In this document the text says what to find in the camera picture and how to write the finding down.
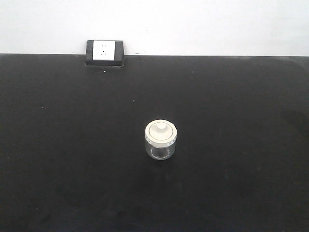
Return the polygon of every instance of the black surface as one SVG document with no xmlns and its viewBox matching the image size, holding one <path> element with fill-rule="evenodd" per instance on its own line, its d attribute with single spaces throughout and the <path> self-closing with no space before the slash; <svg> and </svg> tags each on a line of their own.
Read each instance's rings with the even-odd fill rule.
<svg viewBox="0 0 309 232">
<path fill-rule="evenodd" d="M 309 58 L 1 55 L 0 138 L 2 232 L 309 231 Z"/>
<path fill-rule="evenodd" d="M 124 66 L 125 52 L 123 41 L 115 41 L 114 60 L 93 60 L 93 40 L 88 40 L 86 47 L 85 63 L 89 66 Z"/>
</svg>

